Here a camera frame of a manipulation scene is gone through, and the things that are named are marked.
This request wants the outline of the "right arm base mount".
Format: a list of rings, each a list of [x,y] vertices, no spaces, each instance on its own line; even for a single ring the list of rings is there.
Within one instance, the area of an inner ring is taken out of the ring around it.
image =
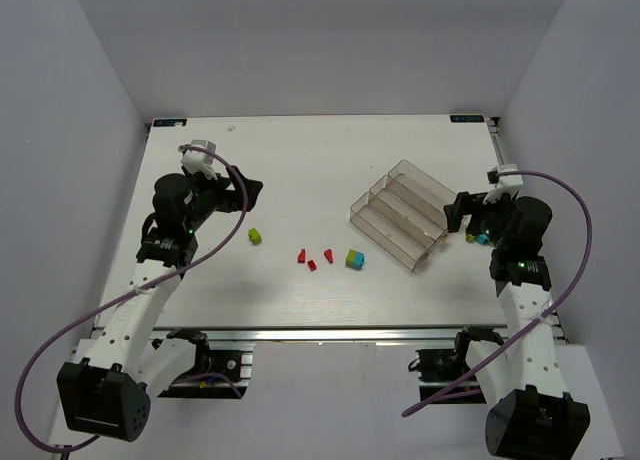
[[[451,348],[417,350],[417,357],[408,364],[408,371],[418,374],[420,400],[425,400],[469,370],[465,355],[469,345],[488,341],[496,345],[504,343],[494,330],[481,327],[464,327],[456,334]]]

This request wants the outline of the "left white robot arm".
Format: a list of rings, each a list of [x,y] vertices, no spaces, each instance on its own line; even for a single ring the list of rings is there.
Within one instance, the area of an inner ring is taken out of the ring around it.
[[[212,177],[182,170],[155,182],[130,281],[135,297],[115,308],[82,360],[64,363],[57,375],[69,429],[132,442],[152,399],[183,376],[211,372],[205,333],[178,328],[163,340],[150,335],[192,263],[196,231],[215,212],[251,210],[262,188],[235,168]]]

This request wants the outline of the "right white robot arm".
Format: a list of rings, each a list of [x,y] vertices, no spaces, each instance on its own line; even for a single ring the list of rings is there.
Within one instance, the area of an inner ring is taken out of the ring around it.
[[[586,404],[575,401],[563,378],[551,326],[542,313],[551,303],[551,279],[541,255],[552,210],[533,197],[457,194],[445,206],[447,229],[484,233],[493,246],[489,272],[507,320],[512,346],[487,329],[467,327],[456,337],[454,357],[473,368],[491,354],[495,360],[476,373],[489,407],[485,423],[488,452],[506,459],[570,459],[590,425]]]

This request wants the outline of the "small green lego brick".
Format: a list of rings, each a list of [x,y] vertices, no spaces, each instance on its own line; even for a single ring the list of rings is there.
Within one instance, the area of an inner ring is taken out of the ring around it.
[[[261,234],[258,232],[256,228],[251,228],[248,231],[248,238],[253,245],[259,245],[262,243]]]

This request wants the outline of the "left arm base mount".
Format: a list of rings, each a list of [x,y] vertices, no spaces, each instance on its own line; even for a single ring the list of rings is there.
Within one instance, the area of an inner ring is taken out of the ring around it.
[[[246,393],[253,364],[251,345],[210,340],[204,347],[200,339],[190,358],[190,369],[161,391],[159,398],[240,400]]]

